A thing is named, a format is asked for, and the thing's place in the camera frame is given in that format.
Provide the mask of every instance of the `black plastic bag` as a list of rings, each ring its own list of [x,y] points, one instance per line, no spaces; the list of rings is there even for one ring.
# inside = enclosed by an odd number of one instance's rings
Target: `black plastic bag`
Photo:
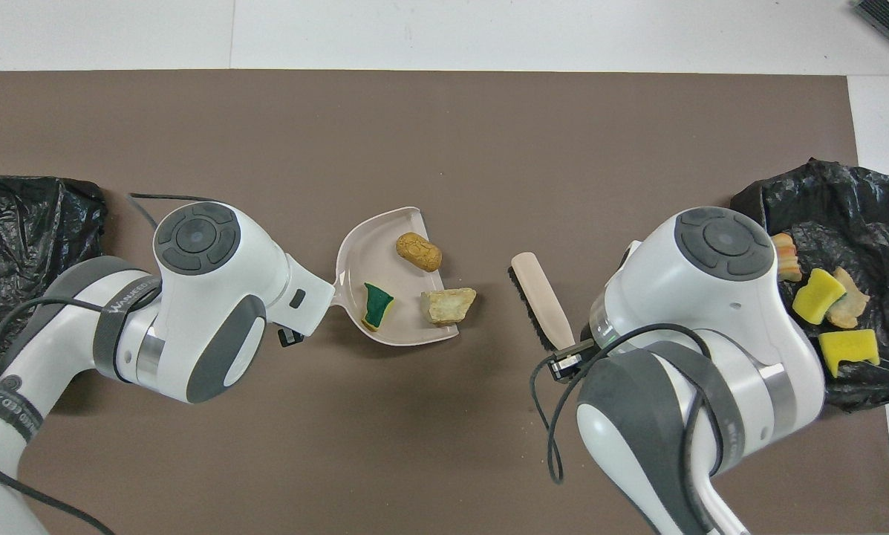
[[[0,176],[0,321],[44,293],[62,271],[101,254],[108,214],[100,187],[55,177]],[[0,351],[24,328],[6,332]]]
[[[807,283],[812,268],[831,273],[844,268],[871,296],[857,328],[876,332],[881,365],[841,363],[836,379],[824,368],[827,403],[846,411],[889,403],[889,176],[812,159],[791,172],[753,183],[734,196],[730,206],[769,234],[786,231],[794,238],[804,280],[779,283],[791,315],[794,295]],[[794,318],[818,351],[818,334],[844,330]]]

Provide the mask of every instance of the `sponge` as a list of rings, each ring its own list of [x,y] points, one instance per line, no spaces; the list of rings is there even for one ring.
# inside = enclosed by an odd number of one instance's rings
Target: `sponge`
[[[879,348],[876,346],[876,333],[872,328],[824,332],[817,339],[821,343],[821,353],[824,353],[827,369],[834,377],[837,377],[841,361],[866,361],[879,366]]]
[[[365,283],[365,289],[368,291],[368,301],[365,304],[365,317],[362,318],[362,322],[369,331],[377,331],[382,326],[384,315],[391,307],[394,298],[376,285]]]
[[[820,325],[824,322],[827,309],[839,298],[844,297],[845,293],[844,285],[830,273],[815,267],[810,272],[807,284],[798,289],[791,308],[794,308],[794,312],[804,318],[804,321],[812,325]]]

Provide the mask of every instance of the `brown tabletop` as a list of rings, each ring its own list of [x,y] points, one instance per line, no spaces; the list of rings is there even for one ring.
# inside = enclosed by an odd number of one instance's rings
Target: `brown tabletop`
[[[199,195],[331,280],[347,231],[413,204],[445,285],[479,292],[457,338],[419,348],[379,345],[338,308],[295,348],[267,329],[250,373],[199,406],[85,373],[20,478],[118,533],[646,532],[572,407],[567,480],[550,481],[527,387],[544,352],[509,259],[536,253],[580,328],[630,240],[812,156],[857,160],[844,78],[0,74],[0,173],[101,186],[108,254],[155,267],[124,193]],[[539,389],[552,403],[562,390]],[[885,414],[828,413],[716,478],[751,531],[889,532]],[[33,508],[54,533],[92,532]]]

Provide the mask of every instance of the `gray joint cover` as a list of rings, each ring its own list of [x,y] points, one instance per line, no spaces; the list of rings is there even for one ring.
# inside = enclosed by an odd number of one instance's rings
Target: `gray joint cover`
[[[168,270],[201,275],[217,270],[240,247],[236,214],[217,203],[187,204],[159,226],[154,253]]]
[[[675,219],[675,244],[696,268],[726,281],[750,281],[770,270],[775,251],[759,224],[734,210],[700,207]]]

